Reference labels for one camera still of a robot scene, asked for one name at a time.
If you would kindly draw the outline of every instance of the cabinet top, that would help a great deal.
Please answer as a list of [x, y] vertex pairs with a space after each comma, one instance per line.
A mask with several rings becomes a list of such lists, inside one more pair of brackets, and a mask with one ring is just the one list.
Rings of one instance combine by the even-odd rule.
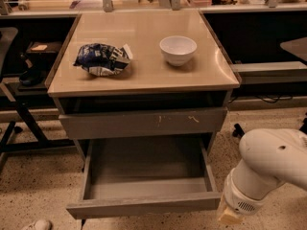
[[[193, 58], [181, 67], [169, 65], [159, 42], [183, 35], [196, 41]], [[128, 44], [133, 60], [112, 77], [95, 77], [74, 66], [84, 44]], [[78, 97], [194, 90], [227, 90], [239, 82], [197, 10], [83, 13], [59, 64], [48, 94]]]

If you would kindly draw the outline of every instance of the ceramic bowl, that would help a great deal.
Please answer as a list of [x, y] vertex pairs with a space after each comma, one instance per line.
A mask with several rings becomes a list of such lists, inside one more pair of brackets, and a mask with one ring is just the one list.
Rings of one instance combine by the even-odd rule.
[[165, 60], [174, 66], [188, 62], [197, 49], [197, 44], [189, 37], [173, 35], [160, 41], [161, 53]]

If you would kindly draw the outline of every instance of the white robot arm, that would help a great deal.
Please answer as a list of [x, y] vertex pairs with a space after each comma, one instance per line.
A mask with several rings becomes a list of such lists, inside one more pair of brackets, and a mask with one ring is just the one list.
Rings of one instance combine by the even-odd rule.
[[240, 223], [267, 194], [288, 182], [307, 190], [307, 135], [295, 129], [255, 129], [239, 145], [242, 160], [227, 176], [219, 221]]

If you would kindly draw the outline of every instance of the drawer front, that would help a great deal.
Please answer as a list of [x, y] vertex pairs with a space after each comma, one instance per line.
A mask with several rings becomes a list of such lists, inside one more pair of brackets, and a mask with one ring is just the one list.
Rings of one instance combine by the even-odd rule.
[[75, 219], [216, 210], [217, 192], [199, 135], [92, 141]]
[[69, 139], [96, 139], [219, 131], [225, 107], [60, 115]]

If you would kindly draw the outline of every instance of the terrazzo floor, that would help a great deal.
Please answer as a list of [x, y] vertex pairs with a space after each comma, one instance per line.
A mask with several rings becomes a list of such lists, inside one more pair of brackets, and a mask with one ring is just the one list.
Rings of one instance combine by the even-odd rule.
[[[305, 118], [307, 104], [299, 107], [265, 104], [265, 108], [237, 108], [230, 105], [224, 126], [218, 133], [209, 161], [218, 190], [224, 179], [240, 160], [239, 138], [232, 136], [233, 125], [239, 123], [244, 131], [254, 128], [299, 129]], [[65, 137], [59, 121], [38, 121], [50, 139]], [[34, 137], [20, 123], [24, 131], [12, 137], [11, 142], [32, 141]], [[0, 124], [4, 130], [7, 123]], [[18, 230], [36, 219], [49, 219], [53, 229], [79, 229], [65, 207], [76, 202], [83, 178], [83, 161], [75, 148], [48, 149], [5, 153], [1, 156], [0, 171], [0, 229]], [[220, 225], [216, 211], [184, 214], [146, 215], [142, 217], [88, 219], [83, 230], [304, 230], [307, 229], [307, 193], [286, 184], [269, 194], [265, 206], [241, 225]]]

